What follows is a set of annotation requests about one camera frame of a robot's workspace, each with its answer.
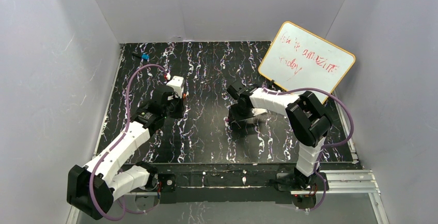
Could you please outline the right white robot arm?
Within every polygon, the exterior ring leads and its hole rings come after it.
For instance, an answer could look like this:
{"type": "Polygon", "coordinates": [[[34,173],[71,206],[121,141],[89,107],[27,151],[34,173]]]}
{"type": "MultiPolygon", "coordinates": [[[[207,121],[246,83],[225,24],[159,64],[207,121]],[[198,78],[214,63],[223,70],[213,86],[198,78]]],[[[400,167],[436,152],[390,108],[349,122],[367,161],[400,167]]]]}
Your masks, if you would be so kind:
{"type": "Polygon", "coordinates": [[[236,100],[229,108],[230,122],[243,122],[267,111],[287,117],[299,142],[299,158],[294,174],[304,179],[315,174],[332,119],[313,92],[297,95],[244,85],[239,81],[230,84],[226,91],[236,100]]]}

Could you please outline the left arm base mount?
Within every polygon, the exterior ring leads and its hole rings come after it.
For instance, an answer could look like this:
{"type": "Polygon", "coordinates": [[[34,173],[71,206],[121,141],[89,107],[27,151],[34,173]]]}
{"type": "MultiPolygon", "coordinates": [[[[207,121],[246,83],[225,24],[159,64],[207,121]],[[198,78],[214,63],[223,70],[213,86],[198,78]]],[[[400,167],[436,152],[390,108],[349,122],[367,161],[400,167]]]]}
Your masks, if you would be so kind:
{"type": "Polygon", "coordinates": [[[140,213],[148,213],[160,205],[162,193],[172,193],[174,190],[173,174],[156,174],[149,185],[140,187],[135,194],[135,206],[140,213]]]}

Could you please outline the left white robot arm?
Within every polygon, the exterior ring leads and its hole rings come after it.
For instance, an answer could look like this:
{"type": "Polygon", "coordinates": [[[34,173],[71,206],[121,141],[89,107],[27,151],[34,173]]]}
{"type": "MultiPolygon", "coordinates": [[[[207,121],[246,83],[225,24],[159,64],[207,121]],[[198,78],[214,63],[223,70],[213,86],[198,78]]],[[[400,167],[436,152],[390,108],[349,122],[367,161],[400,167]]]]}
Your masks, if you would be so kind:
{"type": "Polygon", "coordinates": [[[152,98],[130,116],[126,128],[99,155],[68,172],[67,202],[95,220],[108,217],[113,203],[130,191],[151,184],[157,169],[138,162],[120,172],[127,159],[156,131],[166,118],[183,117],[182,87],[159,86],[152,98]]]}

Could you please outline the whiteboard with orange frame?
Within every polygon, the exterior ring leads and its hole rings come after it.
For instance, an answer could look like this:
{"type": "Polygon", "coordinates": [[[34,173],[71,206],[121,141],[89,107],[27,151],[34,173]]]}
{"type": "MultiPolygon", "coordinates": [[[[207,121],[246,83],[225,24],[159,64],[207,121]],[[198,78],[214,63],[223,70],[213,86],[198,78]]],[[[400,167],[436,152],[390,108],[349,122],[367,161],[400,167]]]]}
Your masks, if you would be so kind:
{"type": "Polygon", "coordinates": [[[333,92],[355,63],[355,56],[287,21],[258,68],[260,75],[288,91],[317,88],[333,92]]]}

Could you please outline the blue capped black marker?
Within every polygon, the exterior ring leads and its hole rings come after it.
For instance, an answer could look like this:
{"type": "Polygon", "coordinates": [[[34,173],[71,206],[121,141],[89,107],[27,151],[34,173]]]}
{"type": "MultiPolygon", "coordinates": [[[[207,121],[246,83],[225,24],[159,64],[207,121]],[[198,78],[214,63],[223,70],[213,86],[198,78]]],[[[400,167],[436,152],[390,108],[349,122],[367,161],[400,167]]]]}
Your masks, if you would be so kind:
{"type": "Polygon", "coordinates": [[[149,60],[149,58],[150,58],[149,55],[144,54],[144,53],[139,53],[139,52],[133,52],[132,56],[135,58],[142,59],[142,60],[149,60]]]}

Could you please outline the aluminium frame rail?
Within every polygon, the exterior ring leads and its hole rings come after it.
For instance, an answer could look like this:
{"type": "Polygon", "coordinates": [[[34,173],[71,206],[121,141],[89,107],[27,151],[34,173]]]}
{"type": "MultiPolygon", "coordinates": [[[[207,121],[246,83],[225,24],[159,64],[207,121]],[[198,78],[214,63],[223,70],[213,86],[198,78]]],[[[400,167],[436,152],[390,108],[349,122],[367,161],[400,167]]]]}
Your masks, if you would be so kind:
{"type": "MultiPolygon", "coordinates": [[[[133,165],[123,165],[120,172],[127,171],[133,165]]],[[[292,204],[289,192],[277,191],[269,183],[278,173],[293,172],[296,163],[286,164],[187,164],[187,165],[153,165],[156,174],[173,174],[175,190],[162,193],[160,204],[182,202],[274,202],[292,204]]],[[[370,170],[331,170],[319,167],[327,175],[330,189],[327,194],[378,194],[379,187],[370,170]]],[[[134,195],[136,188],[125,195],[134,195]]]]}

